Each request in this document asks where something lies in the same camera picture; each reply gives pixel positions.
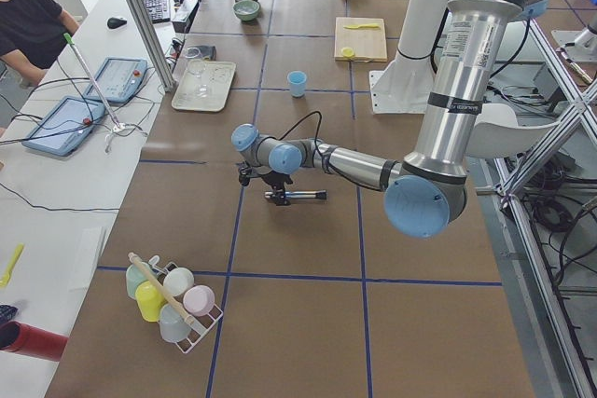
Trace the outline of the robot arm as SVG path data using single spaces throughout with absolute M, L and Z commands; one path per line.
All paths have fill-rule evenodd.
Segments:
M 410 0 L 395 59 L 372 84 L 391 106 L 420 105 L 423 124 L 402 161 L 377 158 L 318 138 L 282 140 L 251 124 L 231 136 L 242 155 L 239 180 L 259 178 L 286 202 L 294 172 L 318 168 L 384 194 L 400 232 L 429 238 L 464 210 L 464 157 L 505 30 L 542 14 L 548 0 Z

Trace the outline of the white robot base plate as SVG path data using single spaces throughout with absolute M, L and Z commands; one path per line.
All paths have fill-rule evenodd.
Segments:
M 423 114 L 433 76 L 422 72 L 370 71 L 369 87 L 374 114 Z

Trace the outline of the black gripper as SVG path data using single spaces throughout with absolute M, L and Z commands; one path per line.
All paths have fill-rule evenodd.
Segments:
M 291 204 L 285 190 L 286 185 L 292 185 L 289 174 L 276 172 L 267 166 L 251 166 L 247 161 L 238 166 L 238 179 L 241 186 L 248 186 L 252 179 L 261 179 L 272 188 L 272 201 L 276 206 Z

